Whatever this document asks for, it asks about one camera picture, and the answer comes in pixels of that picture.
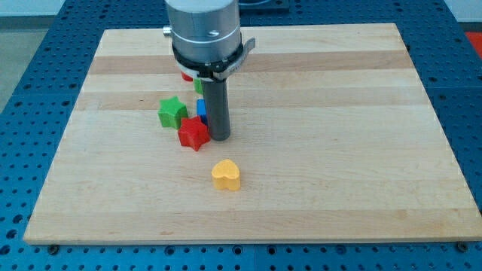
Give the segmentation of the black clamp ring with lever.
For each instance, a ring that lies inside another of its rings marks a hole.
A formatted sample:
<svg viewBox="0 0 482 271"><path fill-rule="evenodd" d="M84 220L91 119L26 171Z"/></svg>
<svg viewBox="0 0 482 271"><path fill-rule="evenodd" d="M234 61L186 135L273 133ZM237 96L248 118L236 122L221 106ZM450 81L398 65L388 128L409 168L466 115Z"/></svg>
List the black clamp ring with lever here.
<svg viewBox="0 0 482 271"><path fill-rule="evenodd" d="M182 56L174 45L172 46L172 52L176 65L189 77L205 81L223 81L240 69L249 52L254 48L255 38L250 38L245 44L239 44L238 48L228 58L217 62L194 62Z"/></svg>

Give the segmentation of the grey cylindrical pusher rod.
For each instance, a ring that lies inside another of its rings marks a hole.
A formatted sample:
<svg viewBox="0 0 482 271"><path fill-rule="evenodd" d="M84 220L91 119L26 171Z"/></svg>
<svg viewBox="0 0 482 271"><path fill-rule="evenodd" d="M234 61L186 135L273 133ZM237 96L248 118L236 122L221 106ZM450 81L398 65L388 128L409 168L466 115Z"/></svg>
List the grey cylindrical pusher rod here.
<svg viewBox="0 0 482 271"><path fill-rule="evenodd" d="M230 115L227 83L223 81L201 81L209 134L216 141L230 136Z"/></svg>

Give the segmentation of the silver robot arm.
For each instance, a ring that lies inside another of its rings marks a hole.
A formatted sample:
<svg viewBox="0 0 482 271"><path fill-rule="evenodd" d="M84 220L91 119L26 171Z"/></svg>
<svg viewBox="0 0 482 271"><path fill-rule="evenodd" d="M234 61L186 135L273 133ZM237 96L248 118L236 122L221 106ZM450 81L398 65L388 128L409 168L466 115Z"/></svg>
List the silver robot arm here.
<svg viewBox="0 0 482 271"><path fill-rule="evenodd" d="M243 40L237 0L166 0L177 66L200 80L209 134L216 141L230 137L227 79L245 62L256 40Z"/></svg>

